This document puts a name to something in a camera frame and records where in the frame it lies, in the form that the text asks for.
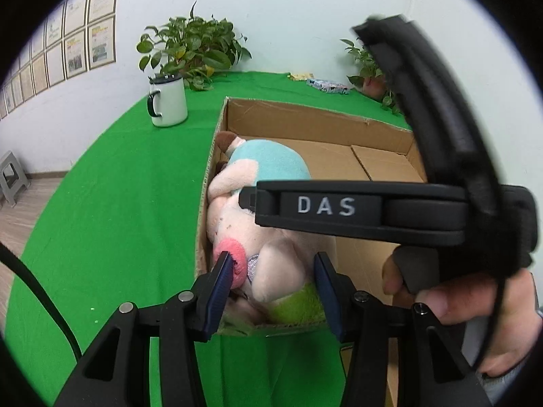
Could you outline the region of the person's right hand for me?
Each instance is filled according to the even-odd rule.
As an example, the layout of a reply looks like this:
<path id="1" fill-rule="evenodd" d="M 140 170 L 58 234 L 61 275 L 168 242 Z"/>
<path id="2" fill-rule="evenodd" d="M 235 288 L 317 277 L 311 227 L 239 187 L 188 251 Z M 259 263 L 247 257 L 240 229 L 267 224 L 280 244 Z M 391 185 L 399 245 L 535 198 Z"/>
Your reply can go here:
<path id="1" fill-rule="evenodd" d="M 489 316 L 497 298 L 498 286 L 487 276 L 471 276 L 411 295 L 403 277 L 389 257 L 382 268 L 385 294 L 397 306 L 414 302 L 427 305 L 442 324 L 461 324 L 480 316 Z M 522 269 L 505 284 L 498 324 L 479 371 L 500 377 L 524 360 L 535 346 L 542 330 L 542 318 L 536 311 L 536 288 L 532 274 Z"/>

